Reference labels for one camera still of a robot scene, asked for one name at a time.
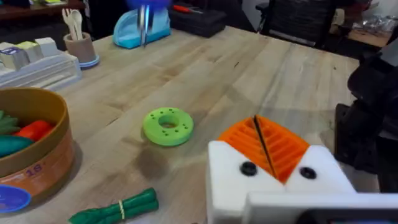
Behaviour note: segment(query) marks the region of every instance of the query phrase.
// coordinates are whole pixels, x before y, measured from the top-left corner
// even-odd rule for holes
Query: red tool
[[[184,7],[184,6],[173,5],[173,9],[178,11],[178,12],[203,14],[202,11],[195,10],[195,9],[197,9],[197,7]]]

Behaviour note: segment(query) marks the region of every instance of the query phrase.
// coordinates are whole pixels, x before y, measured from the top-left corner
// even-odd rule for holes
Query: wooden utensil
[[[81,22],[83,21],[83,17],[81,16],[80,12],[76,9],[71,11],[70,17],[74,20],[73,24],[75,26],[77,39],[83,40],[83,34],[81,32]]]
[[[74,25],[74,20],[70,16],[70,9],[62,9],[62,18],[64,23],[69,27],[69,33],[70,36],[72,37],[72,40],[77,40],[77,35],[75,31],[75,25]]]

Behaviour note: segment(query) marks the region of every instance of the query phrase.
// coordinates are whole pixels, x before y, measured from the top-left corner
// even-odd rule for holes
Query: plastic bag
[[[370,33],[392,32],[397,25],[396,16],[377,16],[365,17],[361,22],[355,22],[354,29],[363,29]]]

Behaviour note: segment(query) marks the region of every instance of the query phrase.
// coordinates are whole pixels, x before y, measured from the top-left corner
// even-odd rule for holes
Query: black screw
[[[246,161],[246,162],[242,163],[240,169],[241,169],[242,174],[244,174],[248,177],[252,177],[257,174],[257,166],[250,161]]]
[[[317,178],[317,173],[315,170],[309,167],[302,167],[300,168],[300,174],[307,179],[315,180]]]

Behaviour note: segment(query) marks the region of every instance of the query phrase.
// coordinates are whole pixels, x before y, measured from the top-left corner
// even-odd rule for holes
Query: printed number
[[[28,177],[32,177],[34,175],[33,172],[30,171],[30,170],[27,170],[26,174],[27,174]]]
[[[28,177],[32,177],[33,175],[37,174],[38,172],[42,171],[42,166],[40,164],[37,164],[33,167],[33,170],[27,170],[26,174]]]
[[[40,164],[37,164],[36,166],[33,167],[33,170],[35,170],[35,172],[40,172],[42,171],[42,166],[40,166]]]

